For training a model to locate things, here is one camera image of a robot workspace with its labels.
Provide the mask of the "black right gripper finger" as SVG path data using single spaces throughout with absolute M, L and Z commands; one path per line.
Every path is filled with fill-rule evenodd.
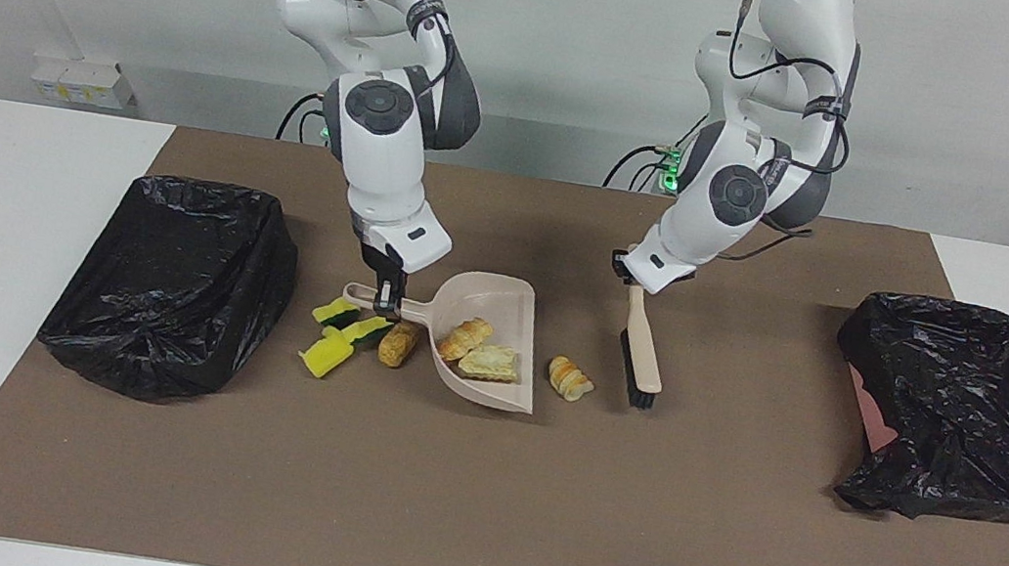
M 406 279 L 376 275 L 377 292 L 373 297 L 373 310 L 383 319 L 400 321 L 401 304 L 406 293 Z

